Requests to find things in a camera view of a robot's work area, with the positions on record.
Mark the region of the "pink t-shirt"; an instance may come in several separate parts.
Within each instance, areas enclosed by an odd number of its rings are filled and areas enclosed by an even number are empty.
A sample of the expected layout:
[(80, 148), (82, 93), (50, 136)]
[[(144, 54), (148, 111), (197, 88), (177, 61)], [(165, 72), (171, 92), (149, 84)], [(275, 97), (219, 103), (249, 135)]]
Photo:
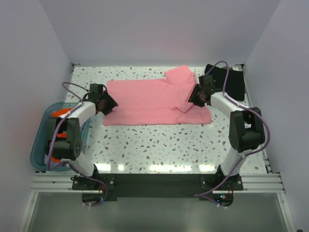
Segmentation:
[(108, 81), (108, 93), (118, 106), (104, 117), (103, 124), (210, 124), (210, 110), (188, 101), (196, 83), (195, 73), (187, 66), (166, 71), (160, 79)]

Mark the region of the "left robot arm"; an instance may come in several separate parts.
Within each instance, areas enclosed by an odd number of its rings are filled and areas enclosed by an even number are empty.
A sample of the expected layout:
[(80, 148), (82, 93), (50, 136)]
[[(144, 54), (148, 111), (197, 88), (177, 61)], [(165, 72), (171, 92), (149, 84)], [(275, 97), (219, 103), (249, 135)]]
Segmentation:
[(102, 113), (105, 116), (118, 106), (103, 84), (90, 84), (83, 98), (68, 112), (47, 119), (45, 153), (48, 171), (68, 165), (83, 178), (88, 189), (96, 189), (100, 178), (95, 175), (95, 164), (82, 151), (80, 127), (91, 117)]

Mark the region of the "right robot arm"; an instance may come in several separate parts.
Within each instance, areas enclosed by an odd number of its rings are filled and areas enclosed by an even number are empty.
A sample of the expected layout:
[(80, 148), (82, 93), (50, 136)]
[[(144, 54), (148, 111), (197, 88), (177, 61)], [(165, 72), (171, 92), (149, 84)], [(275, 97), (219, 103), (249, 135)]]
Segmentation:
[(232, 185), (232, 176), (240, 172), (246, 155), (255, 151), (265, 142), (264, 125), (259, 108), (249, 108), (231, 98), (226, 92), (215, 87), (213, 77), (204, 75), (198, 78), (189, 102), (195, 106), (210, 105), (229, 118), (230, 150), (216, 171), (215, 184), (221, 190)]

